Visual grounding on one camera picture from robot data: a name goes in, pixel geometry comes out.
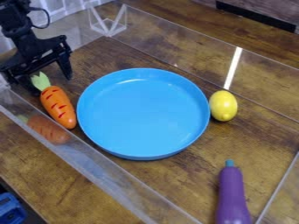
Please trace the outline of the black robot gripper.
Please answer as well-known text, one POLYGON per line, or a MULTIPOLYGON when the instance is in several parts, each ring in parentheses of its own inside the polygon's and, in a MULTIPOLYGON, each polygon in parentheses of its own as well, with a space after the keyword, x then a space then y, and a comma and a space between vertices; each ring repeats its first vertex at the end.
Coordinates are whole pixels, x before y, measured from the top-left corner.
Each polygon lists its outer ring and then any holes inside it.
POLYGON ((0 0, 1 32, 16 47, 15 55, 0 64, 0 72, 11 83, 19 83, 32 95, 39 95, 42 91, 35 87, 30 74, 56 62, 66 79, 70 80, 71 47, 66 35, 47 39, 36 37, 34 28, 46 29, 48 24, 46 26, 34 24, 28 17, 32 11, 43 11, 47 16, 50 15, 46 9, 31 6, 31 0, 0 0))

